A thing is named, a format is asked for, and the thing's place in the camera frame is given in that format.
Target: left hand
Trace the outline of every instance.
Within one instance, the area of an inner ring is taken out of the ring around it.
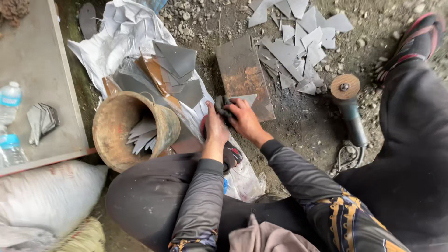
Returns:
[[[222,117],[216,113],[214,105],[210,101],[206,101],[208,107],[208,117],[205,121],[207,130],[206,144],[213,144],[216,147],[224,148],[230,136],[227,126],[224,124]]]

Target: person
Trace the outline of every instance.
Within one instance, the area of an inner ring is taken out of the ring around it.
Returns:
[[[269,242],[260,241],[260,233],[245,240],[238,231],[249,220],[250,228],[262,222],[260,227],[268,223],[288,233],[276,251],[298,241],[322,252],[448,251],[448,91],[425,63],[444,32],[443,19],[422,16],[380,73],[384,145],[371,164],[333,180],[264,131],[246,101],[232,100],[226,107],[236,116],[232,126],[260,149],[291,194],[263,204],[232,199],[223,195],[223,170],[238,159],[226,155],[229,131],[207,102],[203,152],[161,157],[123,172],[107,193],[108,214],[157,252],[239,251],[253,237],[258,243],[251,248],[276,242],[278,236],[269,240],[273,233]]]

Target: leg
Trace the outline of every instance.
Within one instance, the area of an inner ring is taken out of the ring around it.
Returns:
[[[109,187],[108,214],[125,232],[150,249],[166,251],[199,157],[194,153],[166,156],[123,172]],[[249,204],[224,197],[218,251],[229,250],[228,234],[247,227],[251,213],[260,222],[271,222],[291,230],[304,236],[320,251],[327,250],[292,198],[269,204]]]
[[[385,142],[375,161],[335,180],[363,201],[412,251],[448,242],[448,92],[421,61],[386,79],[380,109]]]

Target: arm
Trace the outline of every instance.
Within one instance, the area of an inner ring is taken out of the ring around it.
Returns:
[[[409,251],[370,213],[323,171],[305,161],[265,132],[250,107],[228,106],[238,118],[231,123],[252,141],[291,196],[304,208],[308,221],[332,251]]]
[[[216,250],[218,225],[224,198],[223,149],[229,132],[213,104],[207,102],[207,140],[198,168],[177,217],[170,251]]]

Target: beige cloth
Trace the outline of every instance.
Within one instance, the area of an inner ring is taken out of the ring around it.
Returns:
[[[250,215],[247,228],[229,234],[231,252],[320,252],[303,236]]]

